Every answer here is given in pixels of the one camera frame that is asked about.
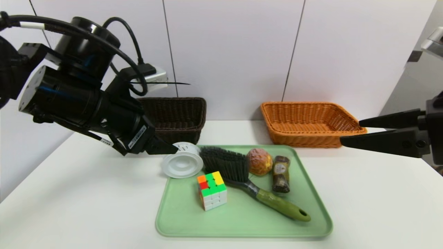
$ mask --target rubik's cube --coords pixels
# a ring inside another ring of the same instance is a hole
[[[216,208],[228,202],[226,185],[220,172],[214,172],[197,177],[198,191],[205,211]]]

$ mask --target green tray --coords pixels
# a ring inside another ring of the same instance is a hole
[[[227,150],[247,154],[252,148],[263,148],[273,157],[286,156],[291,191],[286,200],[311,216],[310,222],[295,221],[258,202],[246,192],[228,186],[228,202],[204,211],[198,196],[197,176],[170,178],[166,184],[155,225],[169,237],[323,237],[332,232],[332,220],[314,188],[297,153],[285,145],[223,145]],[[258,187],[271,190],[272,175],[249,178]]]

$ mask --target orange wicker basket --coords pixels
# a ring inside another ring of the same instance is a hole
[[[275,144],[306,148],[341,147],[340,136],[367,133],[343,107],[329,102],[265,102],[261,104]]]

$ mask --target wrapped food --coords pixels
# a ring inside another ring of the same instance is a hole
[[[278,193],[288,193],[290,160],[285,156],[276,156],[273,170],[272,190]]]
[[[272,156],[266,150],[252,149],[246,157],[249,161],[249,172],[254,175],[265,175],[272,170]]]

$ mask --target white spool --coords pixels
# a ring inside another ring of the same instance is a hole
[[[162,162],[163,172],[172,178],[186,178],[196,175],[203,168],[200,148],[192,143],[178,142],[177,153],[167,155]]]

